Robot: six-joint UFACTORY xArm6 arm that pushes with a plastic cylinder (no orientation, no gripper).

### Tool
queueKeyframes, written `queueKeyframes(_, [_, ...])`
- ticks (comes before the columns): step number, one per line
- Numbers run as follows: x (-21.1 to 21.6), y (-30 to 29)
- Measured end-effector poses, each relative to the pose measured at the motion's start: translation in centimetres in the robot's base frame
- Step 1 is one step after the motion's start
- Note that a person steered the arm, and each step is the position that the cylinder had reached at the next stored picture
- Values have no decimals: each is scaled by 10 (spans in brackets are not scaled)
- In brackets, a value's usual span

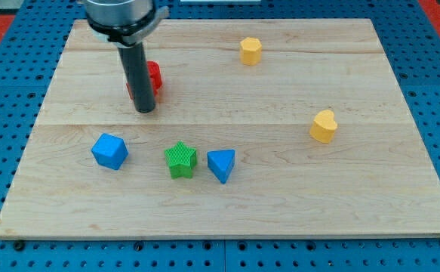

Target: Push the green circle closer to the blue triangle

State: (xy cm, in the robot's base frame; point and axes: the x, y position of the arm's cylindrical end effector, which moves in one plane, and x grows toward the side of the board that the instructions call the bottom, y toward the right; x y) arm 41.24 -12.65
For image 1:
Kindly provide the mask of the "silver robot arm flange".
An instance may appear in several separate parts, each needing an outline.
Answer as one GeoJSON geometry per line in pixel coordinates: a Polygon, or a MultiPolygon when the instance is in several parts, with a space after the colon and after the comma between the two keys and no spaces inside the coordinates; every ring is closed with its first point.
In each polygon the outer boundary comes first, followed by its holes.
{"type": "Polygon", "coordinates": [[[169,7],[153,0],[84,0],[87,22],[102,42],[118,48],[140,44],[169,17],[169,7]]]}

